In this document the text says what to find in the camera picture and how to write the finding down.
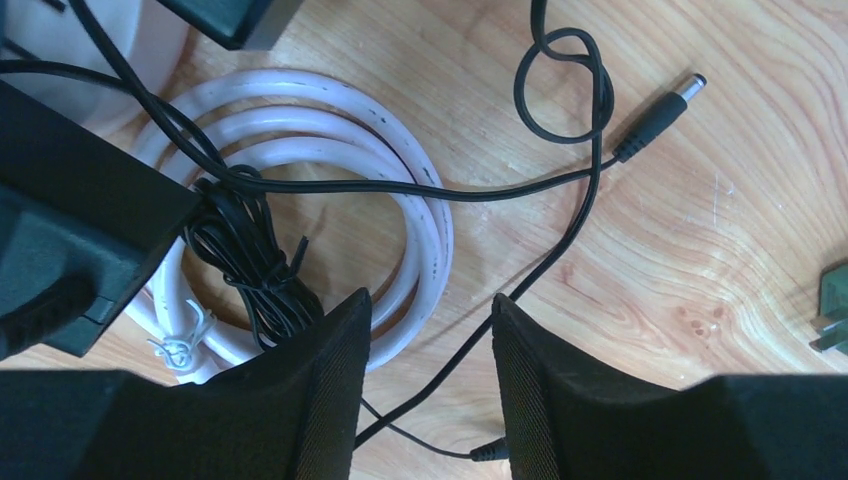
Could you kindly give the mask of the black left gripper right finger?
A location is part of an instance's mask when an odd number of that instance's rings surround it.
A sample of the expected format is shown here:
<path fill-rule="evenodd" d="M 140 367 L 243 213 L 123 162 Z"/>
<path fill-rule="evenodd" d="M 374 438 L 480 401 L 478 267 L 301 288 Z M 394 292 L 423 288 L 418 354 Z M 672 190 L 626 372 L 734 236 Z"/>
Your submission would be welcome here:
<path fill-rule="evenodd" d="M 516 479 L 843 479 L 843 375 L 710 377 L 676 391 L 607 365 L 511 299 L 493 354 Z"/>

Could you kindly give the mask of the green plug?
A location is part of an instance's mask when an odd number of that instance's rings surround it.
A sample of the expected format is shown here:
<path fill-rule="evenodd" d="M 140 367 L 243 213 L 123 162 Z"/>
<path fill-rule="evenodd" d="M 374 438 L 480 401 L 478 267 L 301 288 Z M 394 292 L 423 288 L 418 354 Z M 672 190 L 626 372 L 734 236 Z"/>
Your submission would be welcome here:
<path fill-rule="evenodd" d="M 825 270 L 819 284 L 818 316 L 811 324 L 817 337 L 809 346 L 819 352 L 847 355 L 847 262 Z"/>

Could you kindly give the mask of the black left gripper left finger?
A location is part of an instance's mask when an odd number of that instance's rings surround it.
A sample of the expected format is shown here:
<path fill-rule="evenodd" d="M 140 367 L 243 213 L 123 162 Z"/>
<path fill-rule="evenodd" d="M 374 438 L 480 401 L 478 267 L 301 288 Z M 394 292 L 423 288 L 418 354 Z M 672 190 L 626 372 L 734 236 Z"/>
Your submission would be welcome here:
<path fill-rule="evenodd" d="M 369 357 L 358 289 L 308 330 L 202 384 L 5 370 L 5 479 L 345 479 Z"/>

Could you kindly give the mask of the beige wooden cube socket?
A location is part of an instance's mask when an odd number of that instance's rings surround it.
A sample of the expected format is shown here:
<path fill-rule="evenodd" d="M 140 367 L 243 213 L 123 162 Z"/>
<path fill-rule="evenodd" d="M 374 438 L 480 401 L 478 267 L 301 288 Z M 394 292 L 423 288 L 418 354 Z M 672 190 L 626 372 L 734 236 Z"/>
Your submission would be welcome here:
<path fill-rule="evenodd" d="M 98 0 L 87 5 L 148 90 L 161 92 L 182 55 L 188 24 L 156 1 Z M 56 61 L 113 73 L 65 1 L 3 1 L 1 58 Z M 1 79 L 101 135 L 119 130 L 141 112 L 127 95 L 68 78 L 3 74 Z"/>

